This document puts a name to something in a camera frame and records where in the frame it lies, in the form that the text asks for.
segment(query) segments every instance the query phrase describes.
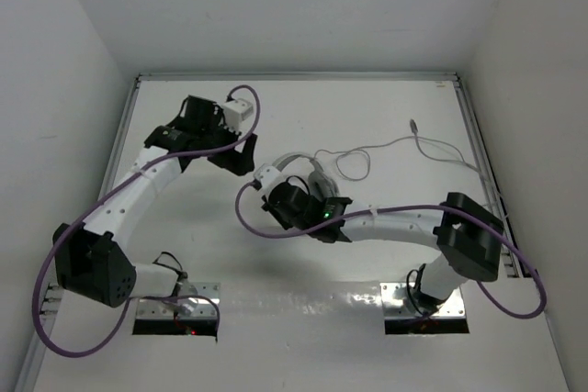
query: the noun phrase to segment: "metal frame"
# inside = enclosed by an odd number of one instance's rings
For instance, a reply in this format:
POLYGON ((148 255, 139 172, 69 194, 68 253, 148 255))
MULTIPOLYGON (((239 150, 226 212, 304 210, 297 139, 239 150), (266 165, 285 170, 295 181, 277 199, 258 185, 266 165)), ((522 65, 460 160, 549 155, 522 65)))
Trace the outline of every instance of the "metal frame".
MULTIPOLYGON (((122 117, 117 131, 117 136, 113 145, 112 153, 108 160, 107 170, 105 172, 104 181, 100 188, 100 195, 104 195, 109 190, 114 182, 117 168, 119 166, 120 155, 122 154, 122 147, 129 130, 130 119, 132 111, 137 100, 137 95, 141 87, 141 82, 149 81, 196 81, 196 80, 240 80, 240 81, 267 81, 267 80, 329 80, 329 79, 348 79, 348 80, 404 80, 404 81, 438 81, 438 82, 452 82, 459 101, 459 106, 466 124, 466 129, 469 136, 471 147, 474 151, 476 163, 481 168, 482 172, 488 176, 495 185, 494 175, 490 166, 490 161, 484 150, 483 140, 481 138, 480 129, 475 118, 471 102, 468 96, 464 93, 461 81, 456 73, 446 72, 405 72, 405 73, 345 73, 345 72, 292 72, 292 73, 141 73, 133 81, 125 107, 123 109, 122 117)), ((495 214, 504 218, 505 213, 502 205, 497 204, 499 201, 498 195, 495 193, 495 188, 488 188, 487 183, 482 182, 484 191, 489 202, 492 203, 495 214)), ((505 234, 509 239, 512 239, 512 233, 508 227, 505 226, 505 234)), ((51 332, 54 316, 47 319, 45 322, 46 330, 51 332)), ((45 353, 45 346, 41 343, 37 334, 33 333, 31 342, 28 346, 25 362, 23 363, 20 375, 15 387, 16 392, 31 392, 37 382, 40 367, 45 353)))

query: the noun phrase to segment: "cable plug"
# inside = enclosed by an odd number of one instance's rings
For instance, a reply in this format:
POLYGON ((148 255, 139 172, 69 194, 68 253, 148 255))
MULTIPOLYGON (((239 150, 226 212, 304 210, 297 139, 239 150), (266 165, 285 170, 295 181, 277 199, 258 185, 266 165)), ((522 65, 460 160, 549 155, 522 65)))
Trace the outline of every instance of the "cable plug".
POLYGON ((410 125, 411 125, 411 132, 414 135, 416 135, 418 133, 418 131, 419 131, 419 129, 416 127, 416 121, 414 121, 413 119, 411 119, 410 125))

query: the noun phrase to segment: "gray wall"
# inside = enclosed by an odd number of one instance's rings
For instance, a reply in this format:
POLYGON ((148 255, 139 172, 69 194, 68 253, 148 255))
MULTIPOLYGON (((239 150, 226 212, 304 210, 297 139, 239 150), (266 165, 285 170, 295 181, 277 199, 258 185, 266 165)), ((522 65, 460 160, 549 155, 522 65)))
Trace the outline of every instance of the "gray wall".
POLYGON ((51 235, 96 197, 126 89, 77 0, 0 0, 0 390, 51 235))
POLYGON ((588 390, 588 0, 500 0, 468 85, 572 390, 588 390))
POLYGON ((80 0, 128 72, 455 70, 496 0, 80 0))

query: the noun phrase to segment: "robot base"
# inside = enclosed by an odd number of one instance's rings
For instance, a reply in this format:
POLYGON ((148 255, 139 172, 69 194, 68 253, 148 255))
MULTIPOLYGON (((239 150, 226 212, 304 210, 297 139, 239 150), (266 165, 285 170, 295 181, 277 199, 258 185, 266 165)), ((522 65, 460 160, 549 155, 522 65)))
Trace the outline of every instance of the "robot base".
POLYGON ((456 289, 430 317, 421 316, 406 295, 405 283, 379 284, 386 334, 469 333, 461 292, 456 289))
MULTIPOLYGON (((187 281, 178 295, 198 294, 220 304, 220 284, 187 281)), ((217 313, 199 298, 186 298, 177 307, 157 300, 140 299, 132 333, 136 335, 208 335, 216 337, 217 313)))

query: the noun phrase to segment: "purple hose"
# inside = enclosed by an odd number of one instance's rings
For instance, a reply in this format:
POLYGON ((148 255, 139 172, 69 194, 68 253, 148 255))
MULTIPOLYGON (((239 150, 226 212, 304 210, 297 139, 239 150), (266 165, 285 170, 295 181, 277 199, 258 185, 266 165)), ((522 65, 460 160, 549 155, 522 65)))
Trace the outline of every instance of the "purple hose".
MULTIPOLYGON (((320 230, 321 228, 326 227, 327 225, 334 224, 335 222, 339 222, 340 220, 343 220, 343 219, 355 218, 357 216, 364 216, 364 215, 371 214, 371 210, 361 210, 361 211, 356 211, 353 213, 346 213, 343 216, 339 216, 337 218, 331 218, 331 219, 326 220, 319 225, 315 225, 314 227, 311 227, 307 230, 296 230, 296 231, 291 231, 291 232, 287 232, 287 233, 280 233, 280 234, 265 233, 263 231, 256 230, 251 225, 249 225, 245 221, 245 219, 243 218, 243 214, 241 213, 241 199, 243 197, 243 193, 248 187, 253 186, 253 184, 254 183, 248 183, 248 184, 244 185, 241 188, 241 190, 239 190, 239 193, 237 193, 237 197, 235 198, 235 213, 237 214, 237 218, 239 219, 239 221, 243 224, 243 226, 247 230, 252 232, 254 235, 262 237, 262 238, 266 238, 266 239, 296 238, 298 236, 304 236, 305 234, 313 233, 316 230, 320 230)), ((533 266, 527 260, 527 258, 505 236, 503 236, 502 234, 500 234, 498 231, 494 230, 490 226, 484 224, 483 222, 474 218, 473 216, 469 215, 468 213, 465 213, 461 210, 457 210, 452 207, 444 207, 444 206, 418 205, 418 206, 387 207, 387 208, 379 208, 378 213, 398 213, 401 211, 415 211, 415 210, 440 210, 440 211, 445 211, 446 213, 452 213, 454 215, 461 216, 462 218, 464 218, 468 222, 471 222, 472 224, 480 227, 481 229, 488 231, 494 238, 496 238, 498 241, 503 243, 506 246, 506 248, 508 248, 516 257, 518 257, 519 261, 521 261, 521 263, 529 271, 529 273, 531 274, 531 277, 533 278, 533 280, 535 281, 535 284, 537 285, 537 290, 539 292, 539 305, 532 312, 529 312, 526 314, 520 314, 517 312, 513 312, 513 311, 505 308, 503 305, 501 305, 498 302, 498 300, 496 300, 488 292, 486 287, 481 282, 478 282, 478 286, 480 287, 482 293, 484 293, 486 295, 486 297, 488 299, 490 299, 490 301, 499 310, 501 310, 504 314, 507 314, 511 317, 514 317, 515 319, 533 319, 533 318, 537 317, 539 314, 541 314, 541 312, 543 312, 543 310, 545 309, 545 306, 548 303, 548 295, 545 290, 545 287, 543 286, 543 282, 541 281, 541 278, 539 277, 537 270, 535 268, 533 268, 533 266)))
MULTIPOLYGON (((253 87, 251 87, 247 84, 241 84, 239 86, 234 87, 228 93, 228 96, 232 96, 232 94, 234 94, 235 92, 237 92, 238 90, 241 90, 241 89, 248 90, 254 96, 256 112, 255 112, 255 119, 254 119, 254 123, 253 123, 252 127, 240 139, 238 139, 236 142, 233 142, 233 143, 226 145, 226 146, 223 146, 223 147, 219 147, 217 149, 208 149, 208 150, 204 150, 204 151, 182 151, 182 152, 178 152, 178 153, 171 153, 169 155, 164 155, 164 156, 161 156, 159 158, 154 159, 151 162, 146 163, 142 167, 142 169, 149 170, 151 167, 158 164, 159 162, 165 161, 165 160, 170 160, 173 158, 183 158, 183 157, 198 158, 201 156, 215 155, 215 154, 221 153, 223 151, 229 151, 230 149, 245 142, 245 140, 247 140, 254 133, 255 129, 257 128, 257 124, 259 123, 259 116, 261 113, 261 104, 260 104, 259 96, 257 95, 257 92, 253 89, 253 87)), ((47 255, 47 257, 45 258, 45 260, 43 261, 43 263, 40 267, 39 275, 37 276, 37 280, 35 281, 35 287, 33 289, 33 298, 32 298, 32 305, 31 305, 32 306, 32 308, 31 308, 32 316, 33 316, 33 326, 35 328, 35 332, 37 332, 40 340, 45 344, 45 346, 47 346, 53 352, 55 352, 63 357, 69 357, 69 358, 86 357, 87 355, 92 355, 93 353, 98 352, 100 349, 102 349, 104 346, 106 346, 112 340, 112 338, 115 336, 115 334, 119 331, 120 327, 122 326, 122 322, 125 319, 127 311, 129 310, 130 300, 127 300, 127 302, 125 303, 125 305, 122 309, 122 313, 120 314, 119 321, 115 325, 112 332, 110 332, 109 335, 101 343, 99 343, 94 348, 88 349, 86 351, 80 351, 80 352, 67 351, 63 348, 60 348, 58 345, 56 345, 54 342, 51 341, 49 335, 47 335, 47 333, 43 329, 43 325, 40 321, 40 304, 41 304, 40 291, 43 286, 43 280, 45 278, 45 275, 47 274, 47 271, 49 270, 49 267, 51 265, 51 261, 55 257, 55 254, 57 254, 57 251, 61 249, 61 247, 65 243, 65 240, 74 231, 76 231, 80 227, 80 225, 82 224, 84 219, 87 218, 92 213, 94 213, 94 211, 96 211, 99 207, 104 205, 111 197, 113 197, 120 190, 122 190, 125 187, 127 187, 128 185, 130 185, 139 176, 141 176, 141 174, 136 173, 136 174, 132 175, 130 178, 126 179, 124 182, 117 185, 115 188, 113 188, 108 193, 106 193, 104 196, 102 196, 100 199, 98 199, 93 206, 91 206, 78 219, 76 219, 72 223, 72 225, 70 225, 63 232, 63 234, 59 237, 59 239, 55 242, 55 244, 53 245, 53 247, 49 251, 49 254, 47 255)))

